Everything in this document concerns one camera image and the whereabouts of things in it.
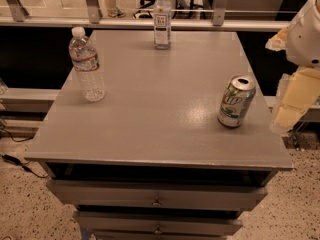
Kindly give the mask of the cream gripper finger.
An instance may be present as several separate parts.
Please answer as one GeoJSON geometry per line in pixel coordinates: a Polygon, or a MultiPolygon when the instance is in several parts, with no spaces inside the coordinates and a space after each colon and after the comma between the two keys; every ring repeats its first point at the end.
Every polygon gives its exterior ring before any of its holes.
{"type": "Polygon", "coordinates": [[[287,34],[289,27],[282,28],[277,34],[271,37],[265,44],[265,48],[271,51],[281,51],[287,49],[287,34]]]}
{"type": "Polygon", "coordinates": [[[272,109],[270,130],[277,134],[291,130],[319,97],[319,68],[300,66],[292,75],[283,74],[272,109]]]}

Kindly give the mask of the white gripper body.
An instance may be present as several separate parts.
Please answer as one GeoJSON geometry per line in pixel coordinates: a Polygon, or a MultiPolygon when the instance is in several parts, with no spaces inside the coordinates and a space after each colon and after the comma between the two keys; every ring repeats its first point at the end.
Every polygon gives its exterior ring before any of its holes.
{"type": "Polygon", "coordinates": [[[305,67],[320,67],[320,11],[319,0],[308,0],[290,22],[287,59],[305,67]]]}

